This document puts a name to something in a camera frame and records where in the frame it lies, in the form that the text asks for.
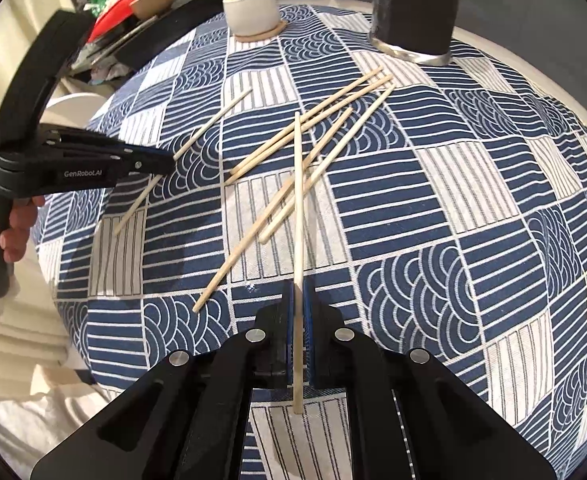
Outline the person's left hand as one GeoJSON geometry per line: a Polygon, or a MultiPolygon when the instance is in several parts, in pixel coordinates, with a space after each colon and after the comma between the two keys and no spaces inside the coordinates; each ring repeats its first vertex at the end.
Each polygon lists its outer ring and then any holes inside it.
{"type": "Polygon", "coordinates": [[[43,196],[14,201],[8,217],[8,228],[0,234],[0,247],[5,262],[16,263],[24,258],[30,230],[36,225],[39,209],[44,205],[43,196]]]}

